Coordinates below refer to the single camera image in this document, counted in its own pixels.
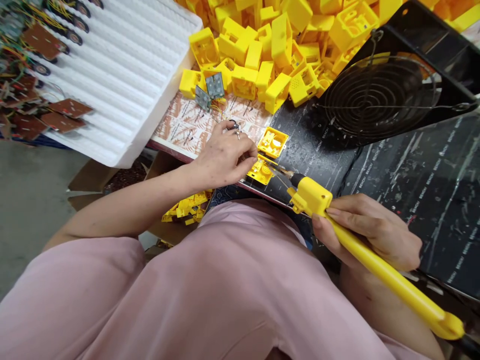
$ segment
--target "electronic component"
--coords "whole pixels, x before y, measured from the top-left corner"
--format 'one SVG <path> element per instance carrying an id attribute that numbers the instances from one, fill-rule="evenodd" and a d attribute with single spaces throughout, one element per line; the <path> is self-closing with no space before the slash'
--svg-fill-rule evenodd
<path id="1" fill-rule="evenodd" d="M 212 105 L 212 98 L 200 86 L 195 87 L 195 102 L 207 113 L 210 112 L 210 106 Z"/>
<path id="2" fill-rule="evenodd" d="M 220 99 L 225 96 L 224 82 L 222 80 L 222 73 L 218 72 L 213 76 L 207 77 L 205 79 L 206 89 L 208 95 L 212 99 Z"/>

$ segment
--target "workbench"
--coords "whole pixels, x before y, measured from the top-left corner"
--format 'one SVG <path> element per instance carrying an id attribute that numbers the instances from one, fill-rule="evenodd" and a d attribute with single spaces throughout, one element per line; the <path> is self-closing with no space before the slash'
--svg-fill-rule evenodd
<path id="1" fill-rule="evenodd" d="M 421 270 L 480 299 L 479 116 L 410 131 L 366 145 L 358 153 L 355 142 L 328 124 L 317 103 L 313 98 L 294 108 L 287 101 L 266 118 L 263 129 L 270 125 L 290 136 L 278 164 L 311 177 L 334 196 L 343 182 L 342 195 L 363 193 L 378 200 L 422 239 Z M 185 162 L 195 157 L 165 141 L 150 143 Z M 249 177 L 239 185 L 284 206 L 290 200 L 277 176 L 267 186 Z"/>

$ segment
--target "styrofoam tray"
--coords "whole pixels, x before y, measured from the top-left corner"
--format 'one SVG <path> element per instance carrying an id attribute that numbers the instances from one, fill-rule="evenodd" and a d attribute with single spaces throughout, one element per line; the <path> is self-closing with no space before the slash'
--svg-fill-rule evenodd
<path id="1" fill-rule="evenodd" d="M 183 69 L 195 62 L 188 38 L 202 20 L 173 0 L 103 0 L 104 9 L 83 3 L 91 18 L 67 9 L 87 23 L 89 33 L 47 11 L 83 45 L 48 29 L 70 54 L 60 54 L 57 64 L 31 57 L 51 70 L 49 76 L 35 73 L 46 83 L 42 96 L 56 102 L 65 95 L 95 111 L 82 117 L 87 126 L 46 135 L 109 167 L 129 168 L 177 93 Z"/>

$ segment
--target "concrete floor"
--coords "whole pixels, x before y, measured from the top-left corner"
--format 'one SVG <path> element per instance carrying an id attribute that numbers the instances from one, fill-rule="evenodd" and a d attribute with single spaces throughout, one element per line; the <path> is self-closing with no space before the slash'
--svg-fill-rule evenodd
<path id="1" fill-rule="evenodd" d="M 67 185 L 87 160 L 72 150 L 0 141 L 0 301 L 75 213 Z"/>

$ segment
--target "cardboard box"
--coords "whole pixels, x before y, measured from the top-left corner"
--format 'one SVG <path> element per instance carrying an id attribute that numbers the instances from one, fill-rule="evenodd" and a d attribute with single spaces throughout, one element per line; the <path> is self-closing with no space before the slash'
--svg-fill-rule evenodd
<path id="1" fill-rule="evenodd" d="M 160 176 L 182 165 L 183 163 L 172 155 L 159 151 L 148 169 L 145 180 Z M 89 192 L 89 194 L 69 197 L 70 205 L 79 211 L 95 200 L 106 196 L 104 194 L 105 186 L 119 170 L 105 166 L 93 159 L 89 160 L 68 185 L 68 189 L 71 191 Z M 198 226 L 197 223 L 185 225 L 184 221 L 162 222 L 161 218 L 160 216 L 148 231 L 170 245 L 179 244 Z"/>

